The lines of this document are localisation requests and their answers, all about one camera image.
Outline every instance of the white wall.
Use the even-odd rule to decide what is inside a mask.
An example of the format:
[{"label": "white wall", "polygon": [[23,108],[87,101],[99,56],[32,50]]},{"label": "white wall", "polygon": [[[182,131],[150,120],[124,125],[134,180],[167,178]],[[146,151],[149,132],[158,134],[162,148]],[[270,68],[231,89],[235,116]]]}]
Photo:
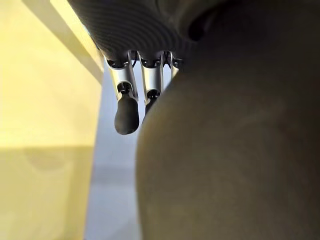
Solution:
[{"label": "white wall", "polygon": [[[87,219],[86,240],[139,240],[135,192],[135,149],[139,129],[127,136],[116,133],[117,100],[108,68],[104,66],[100,113]],[[140,63],[134,67],[139,94],[140,125],[145,116]],[[164,85],[170,69],[164,68]]]}]

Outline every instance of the robotic hand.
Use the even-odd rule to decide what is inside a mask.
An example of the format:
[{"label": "robotic hand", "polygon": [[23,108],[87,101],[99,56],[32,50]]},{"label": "robotic hand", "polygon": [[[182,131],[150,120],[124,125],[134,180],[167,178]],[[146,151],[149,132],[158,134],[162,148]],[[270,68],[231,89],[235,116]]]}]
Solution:
[{"label": "robotic hand", "polygon": [[132,60],[140,61],[145,113],[163,92],[163,66],[173,78],[212,21],[219,0],[68,0],[104,55],[117,112],[116,131],[139,126],[138,91]]}]

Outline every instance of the floor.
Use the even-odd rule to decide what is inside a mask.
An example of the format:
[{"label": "floor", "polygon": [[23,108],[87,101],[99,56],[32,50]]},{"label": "floor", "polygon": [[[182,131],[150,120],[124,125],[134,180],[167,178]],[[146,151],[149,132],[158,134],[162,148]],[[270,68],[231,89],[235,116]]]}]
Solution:
[{"label": "floor", "polygon": [[[139,222],[135,192],[135,148],[139,129],[127,136],[116,133],[114,116],[117,101],[108,68],[104,77],[95,143],[86,240],[139,240]],[[134,67],[139,94],[140,124],[145,115],[141,66]],[[170,69],[163,70],[164,86]]]}]

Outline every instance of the ribbed surface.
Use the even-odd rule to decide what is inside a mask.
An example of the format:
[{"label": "ribbed surface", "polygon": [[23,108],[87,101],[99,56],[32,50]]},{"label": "ribbed surface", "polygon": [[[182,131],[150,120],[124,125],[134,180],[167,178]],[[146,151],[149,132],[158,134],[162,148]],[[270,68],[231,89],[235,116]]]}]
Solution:
[{"label": "ribbed surface", "polygon": [[181,39],[141,1],[68,0],[106,57],[128,50],[175,51],[188,56],[193,43]]}]

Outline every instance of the dark round object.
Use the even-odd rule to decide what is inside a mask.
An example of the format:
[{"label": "dark round object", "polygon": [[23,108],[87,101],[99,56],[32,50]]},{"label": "dark round object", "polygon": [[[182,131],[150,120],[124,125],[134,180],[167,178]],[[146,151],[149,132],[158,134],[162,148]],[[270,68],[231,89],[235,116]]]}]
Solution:
[{"label": "dark round object", "polygon": [[118,101],[114,127],[121,135],[132,134],[139,127],[138,103],[128,95],[123,95]]}]

